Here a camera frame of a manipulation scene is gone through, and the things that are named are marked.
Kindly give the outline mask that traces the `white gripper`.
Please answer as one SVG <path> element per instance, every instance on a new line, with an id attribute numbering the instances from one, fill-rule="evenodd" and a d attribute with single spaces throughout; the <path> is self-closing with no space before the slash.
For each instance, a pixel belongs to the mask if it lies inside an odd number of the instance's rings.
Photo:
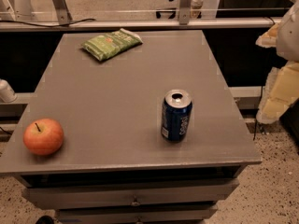
<path id="1" fill-rule="evenodd" d="M 262 48 L 277 47 L 277 55 L 292 62 L 282 68 L 273 67 L 267 76 L 256 119 L 271 124 L 299 99 L 299 1 L 275 23 L 255 44 Z"/>

